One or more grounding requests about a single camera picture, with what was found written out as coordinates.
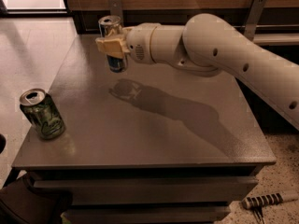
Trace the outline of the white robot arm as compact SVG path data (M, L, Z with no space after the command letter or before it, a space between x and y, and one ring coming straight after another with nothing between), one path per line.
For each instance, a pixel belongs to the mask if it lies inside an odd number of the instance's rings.
M164 63L200 77L225 71L299 128L299 65L254 44L223 19L199 14L183 26L123 27L120 17L110 15L98 24L96 45L111 71L124 71L128 59Z

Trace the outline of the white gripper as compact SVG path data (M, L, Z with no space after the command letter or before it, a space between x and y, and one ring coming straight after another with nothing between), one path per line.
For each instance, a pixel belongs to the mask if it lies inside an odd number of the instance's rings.
M98 50L108 56L123 59L126 54L130 53L136 63L154 64L150 52L150 41L158 26L159 23L139 24L127 34L126 42L123 30L112 30L104 37L96 38L95 42Z

